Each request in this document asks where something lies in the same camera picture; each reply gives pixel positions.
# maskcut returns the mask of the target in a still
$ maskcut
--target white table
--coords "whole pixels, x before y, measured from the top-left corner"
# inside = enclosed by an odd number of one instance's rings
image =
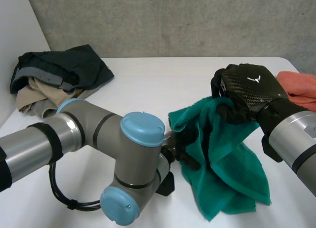
[[[228,64],[251,63],[266,66],[274,75],[296,69],[282,58],[116,58],[104,59],[115,79],[87,100],[125,115],[146,111],[158,116],[169,130],[167,113],[193,104],[210,95],[215,71]],[[15,111],[0,129],[0,136],[39,121]],[[264,155],[261,129],[245,143],[259,157],[267,174],[271,206],[257,203],[256,213],[219,213],[211,222],[199,212],[190,185],[184,180],[178,162],[172,164],[176,190],[169,197],[155,194],[133,228],[247,228],[316,227],[316,198],[287,165]],[[114,160],[85,147],[66,154],[57,163],[57,183],[64,194],[79,201],[99,199],[113,179]],[[53,196],[45,166],[0,193],[1,228],[111,228],[101,210],[71,211]]]

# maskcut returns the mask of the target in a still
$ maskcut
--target carbon fiber glove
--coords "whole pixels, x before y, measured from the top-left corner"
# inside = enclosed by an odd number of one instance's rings
[[[257,121],[258,112],[270,101],[288,99],[286,92],[264,66],[228,65],[216,71],[212,81],[212,97],[228,97],[234,106],[219,105],[216,109],[228,123]]]

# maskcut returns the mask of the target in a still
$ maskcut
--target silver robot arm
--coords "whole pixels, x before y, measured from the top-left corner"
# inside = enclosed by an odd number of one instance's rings
[[[271,101],[258,115],[264,152],[284,160],[316,196],[316,113],[287,99]]]
[[[163,122],[140,112],[121,117],[83,100],[67,101],[58,111],[44,123],[0,138],[0,191],[89,145],[116,160],[100,205],[109,219],[129,225],[169,173],[171,161],[160,153]]]

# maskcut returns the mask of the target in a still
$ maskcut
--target gray wall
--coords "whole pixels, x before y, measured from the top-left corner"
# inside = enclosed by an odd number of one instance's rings
[[[316,73],[316,0],[30,0],[52,50],[278,56]]]

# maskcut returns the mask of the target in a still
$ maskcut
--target teal towel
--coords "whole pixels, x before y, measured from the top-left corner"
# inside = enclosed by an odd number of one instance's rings
[[[181,162],[182,174],[191,184],[199,210],[210,221],[220,211],[228,214],[254,212],[255,201],[270,205],[267,177],[257,156],[243,140],[258,127],[250,122],[242,125],[226,123],[217,113],[217,105],[232,105],[225,97],[207,97],[194,105],[169,113],[170,127],[181,132],[190,121],[198,130],[196,141],[186,152],[200,164],[198,171]],[[209,120],[210,134],[208,159],[213,171],[206,169],[201,143],[203,128]]]

